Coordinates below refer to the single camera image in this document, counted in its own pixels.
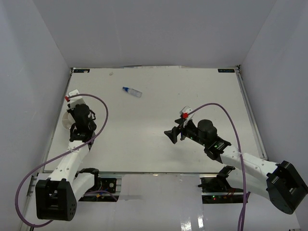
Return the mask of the small bottle blue cap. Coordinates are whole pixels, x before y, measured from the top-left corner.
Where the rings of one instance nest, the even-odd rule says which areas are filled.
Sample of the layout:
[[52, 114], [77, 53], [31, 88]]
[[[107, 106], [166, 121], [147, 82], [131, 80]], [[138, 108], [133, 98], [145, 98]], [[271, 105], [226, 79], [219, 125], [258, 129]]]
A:
[[124, 90], [128, 94], [133, 95], [133, 96], [138, 97], [138, 98], [140, 98], [142, 96], [142, 92], [135, 90], [135, 89], [132, 89], [132, 88], [122, 87], [122, 90]]

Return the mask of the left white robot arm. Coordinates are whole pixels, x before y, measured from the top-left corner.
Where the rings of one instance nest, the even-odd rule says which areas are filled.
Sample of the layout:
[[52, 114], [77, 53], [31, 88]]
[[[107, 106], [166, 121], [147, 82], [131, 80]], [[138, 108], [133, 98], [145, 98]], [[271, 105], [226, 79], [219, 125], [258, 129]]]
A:
[[75, 177], [78, 168], [89, 153], [95, 135], [95, 114], [86, 104], [78, 104], [68, 112], [74, 119], [70, 128], [69, 153], [45, 180], [35, 186], [37, 218], [71, 221], [76, 213], [77, 202], [88, 189], [97, 192], [102, 180], [90, 173]]

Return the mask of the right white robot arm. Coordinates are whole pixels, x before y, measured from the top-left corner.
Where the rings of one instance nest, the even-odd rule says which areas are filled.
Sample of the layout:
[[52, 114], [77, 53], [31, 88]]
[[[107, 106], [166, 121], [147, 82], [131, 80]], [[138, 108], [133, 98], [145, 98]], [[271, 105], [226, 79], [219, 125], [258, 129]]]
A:
[[241, 153], [230, 142], [217, 134], [210, 120], [194, 124], [182, 118], [178, 126], [164, 132], [172, 143], [189, 138], [204, 147], [212, 160], [224, 164], [217, 178], [218, 188], [228, 192], [242, 188], [268, 199], [278, 210], [291, 215], [308, 194], [308, 187], [293, 164], [288, 161], [275, 163]]

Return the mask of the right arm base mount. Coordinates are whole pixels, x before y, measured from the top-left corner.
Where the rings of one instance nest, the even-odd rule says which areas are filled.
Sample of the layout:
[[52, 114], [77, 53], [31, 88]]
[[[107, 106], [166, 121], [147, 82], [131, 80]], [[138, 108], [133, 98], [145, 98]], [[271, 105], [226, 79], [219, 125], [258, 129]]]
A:
[[236, 168], [225, 166], [218, 174], [200, 176], [203, 204], [241, 204], [244, 194], [241, 188], [233, 188], [227, 181]]

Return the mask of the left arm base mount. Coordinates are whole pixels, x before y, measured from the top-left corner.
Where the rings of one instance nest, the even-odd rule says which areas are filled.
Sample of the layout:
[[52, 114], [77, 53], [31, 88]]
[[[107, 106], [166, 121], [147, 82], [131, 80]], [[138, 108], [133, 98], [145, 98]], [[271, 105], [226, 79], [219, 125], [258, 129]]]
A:
[[117, 178], [101, 176], [96, 168], [84, 168], [75, 174], [73, 191], [81, 202], [117, 202]]

